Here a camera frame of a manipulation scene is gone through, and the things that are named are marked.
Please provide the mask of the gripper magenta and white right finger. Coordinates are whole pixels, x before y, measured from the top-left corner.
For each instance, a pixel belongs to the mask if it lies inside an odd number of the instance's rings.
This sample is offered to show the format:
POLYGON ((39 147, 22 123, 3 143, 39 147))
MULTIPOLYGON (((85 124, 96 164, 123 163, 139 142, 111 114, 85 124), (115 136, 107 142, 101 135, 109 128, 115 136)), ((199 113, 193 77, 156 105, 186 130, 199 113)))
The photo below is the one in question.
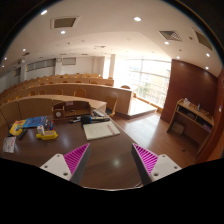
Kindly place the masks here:
POLYGON ((157 155, 135 143, 132 144, 131 152, 143 185, 181 170, 166 154, 157 155))

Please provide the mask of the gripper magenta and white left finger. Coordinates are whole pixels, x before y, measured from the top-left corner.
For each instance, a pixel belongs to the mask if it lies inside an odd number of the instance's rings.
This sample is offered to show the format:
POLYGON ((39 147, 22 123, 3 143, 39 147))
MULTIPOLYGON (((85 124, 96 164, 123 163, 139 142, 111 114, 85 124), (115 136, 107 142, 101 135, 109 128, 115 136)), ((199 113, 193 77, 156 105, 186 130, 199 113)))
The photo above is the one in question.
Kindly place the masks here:
POLYGON ((87 143, 65 155, 55 154, 41 169, 79 185, 89 155, 90 144, 87 143))

